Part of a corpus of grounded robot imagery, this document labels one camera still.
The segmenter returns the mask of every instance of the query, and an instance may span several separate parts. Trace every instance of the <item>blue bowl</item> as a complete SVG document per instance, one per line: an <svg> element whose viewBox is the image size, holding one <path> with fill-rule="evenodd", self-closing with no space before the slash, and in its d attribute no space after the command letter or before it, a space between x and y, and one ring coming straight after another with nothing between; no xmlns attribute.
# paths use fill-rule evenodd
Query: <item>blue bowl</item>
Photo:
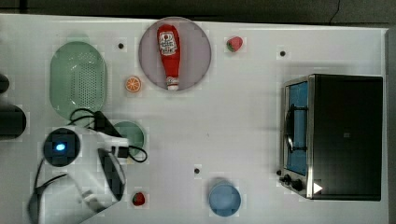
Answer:
<svg viewBox="0 0 396 224"><path fill-rule="evenodd" d="M222 181L210 191L209 204L216 215L229 217L238 211L241 195L234 186Z"/></svg>

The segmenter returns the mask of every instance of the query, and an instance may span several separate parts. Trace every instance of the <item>white tabletop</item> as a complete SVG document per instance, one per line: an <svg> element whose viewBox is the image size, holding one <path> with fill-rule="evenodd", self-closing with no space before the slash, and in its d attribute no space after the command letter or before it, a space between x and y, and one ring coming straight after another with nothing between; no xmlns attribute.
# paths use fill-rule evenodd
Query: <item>white tabletop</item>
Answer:
<svg viewBox="0 0 396 224"><path fill-rule="evenodd" d="M385 134L381 202L308 201L281 187L275 174L282 83L314 73L384 76L385 29L197 22L211 43L211 66L195 88L169 92L149 82L137 58L140 37L152 23L0 15L0 73L11 82L1 100L28 118L21 137L0 142L1 223L28 223L42 142L66 123L50 105L50 60L82 35L106 60L103 112L113 123L143 126L149 154L146 163L127 166L122 201L85 223L388 223ZM233 35L245 40L236 53L225 46ZM120 42L124 49L117 48ZM143 81L138 94L123 87L130 75ZM207 192L215 177L228 178L243 195L236 216L211 212ZM140 190L149 199L135 208L131 196Z"/></svg>

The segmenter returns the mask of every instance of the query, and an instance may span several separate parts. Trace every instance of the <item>toaster oven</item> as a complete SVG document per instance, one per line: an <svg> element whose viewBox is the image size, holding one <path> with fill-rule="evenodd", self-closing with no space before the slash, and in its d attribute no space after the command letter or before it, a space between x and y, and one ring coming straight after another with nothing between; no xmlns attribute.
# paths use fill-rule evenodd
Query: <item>toaster oven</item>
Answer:
<svg viewBox="0 0 396 224"><path fill-rule="evenodd" d="M318 75L284 84L282 185L307 199L380 201L382 77Z"/></svg>

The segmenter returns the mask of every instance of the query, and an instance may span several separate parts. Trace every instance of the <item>green colander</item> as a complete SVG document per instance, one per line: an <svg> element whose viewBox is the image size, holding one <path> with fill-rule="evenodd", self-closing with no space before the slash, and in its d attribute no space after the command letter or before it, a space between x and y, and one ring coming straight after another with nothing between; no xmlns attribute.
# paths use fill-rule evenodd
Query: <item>green colander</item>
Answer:
<svg viewBox="0 0 396 224"><path fill-rule="evenodd" d="M49 99L62 117L78 108L98 111L106 99L107 69L100 53L83 42L60 47L50 63Z"/></svg>

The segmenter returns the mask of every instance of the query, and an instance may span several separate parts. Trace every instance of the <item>red object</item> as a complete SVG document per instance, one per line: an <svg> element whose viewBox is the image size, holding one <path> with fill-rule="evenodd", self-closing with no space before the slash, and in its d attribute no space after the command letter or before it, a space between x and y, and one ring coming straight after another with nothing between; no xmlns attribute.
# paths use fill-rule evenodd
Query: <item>red object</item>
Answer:
<svg viewBox="0 0 396 224"><path fill-rule="evenodd" d="M244 40L241 37L236 36L227 41L227 48L230 52L236 52L242 47L243 43Z"/></svg>
<svg viewBox="0 0 396 224"><path fill-rule="evenodd" d="M132 199L132 203L134 204L134 206L143 205L145 202L145 195L142 192L136 193L134 195L134 198Z"/></svg>
<svg viewBox="0 0 396 224"><path fill-rule="evenodd" d="M158 28L157 39L168 90L177 91L180 66L180 40L177 29L173 25L162 25Z"/></svg>

